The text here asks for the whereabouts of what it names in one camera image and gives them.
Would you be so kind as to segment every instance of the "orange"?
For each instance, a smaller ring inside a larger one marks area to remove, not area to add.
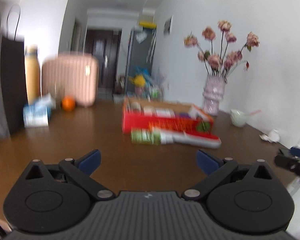
[[[75,100],[73,97],[64,97],[62,100],[62,108],[65,111],[71,112],[75,108]]]

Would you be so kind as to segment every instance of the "green leaf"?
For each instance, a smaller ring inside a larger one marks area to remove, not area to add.
[[[210,130],[210,123],[209,122],[200,122],[197,124],[196,130],[198,132],[209,132]]]
[[[206,50],[204,53],[204,58],[208,59],[209,56],[210,56],[210,51]]]

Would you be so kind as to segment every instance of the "yellow toy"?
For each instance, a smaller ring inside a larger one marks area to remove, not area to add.
[[[134,78],[129,77],[129,81],[136,87],[143,88],[146,85],[146,80],[143,75],[136,75]]]

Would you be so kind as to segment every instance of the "white bowl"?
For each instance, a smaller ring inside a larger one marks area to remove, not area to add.
[[[246,113],[236,109],[231,109],[230,116],[232,124],[237,127],[244,127],[249,117]]]

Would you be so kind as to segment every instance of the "pink flower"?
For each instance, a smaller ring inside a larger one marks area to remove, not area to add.
[[[234,36],[233,33],[227,33],[226,34],[226,40],[227,40],[228,43],[236,42],[237,41],[237,37]]]
[[[242,52],[240,50],[237,51],[237,55],[238,55],[238,60],[242,60]]]
[[[202,36],[209,41],[213,41],[216,38],[216,33],[212,30],[211,27],[206,27],[203,32]]]
[[[231,28],[231,23],[225,20],[219,21],[218,22],[218,28],[222,31],[222,32],[229,32],[230,28]]]
[[[250,32],[247,37],[247,46],[259,47],[259,43],[258,36]]]
[[[188,37],[184,38],[185,46],[186,47],[194,47],[198,45],[198,39],[194,35],[189,35]]]
[[[227,55],[227,59],[230,59],[233,62],[238,62],[239,61],[239,56],[238,56],[238,52],[237,51],[231,51],[228,55]]]
[[[230,58],[227,58],[225,62],[223,63],[223,66],[225,69],[229,69],[234,65],[234,61],[232,61]]]
[[[208,57],[208,63],[210,64],[212,69],[218,69],[221,66],[222,59],[218,54],[212,54]]]
[[[204,62],[204,54],[203,54],[201,51],[198,52],[198,59],[199,59],[201,62]]]

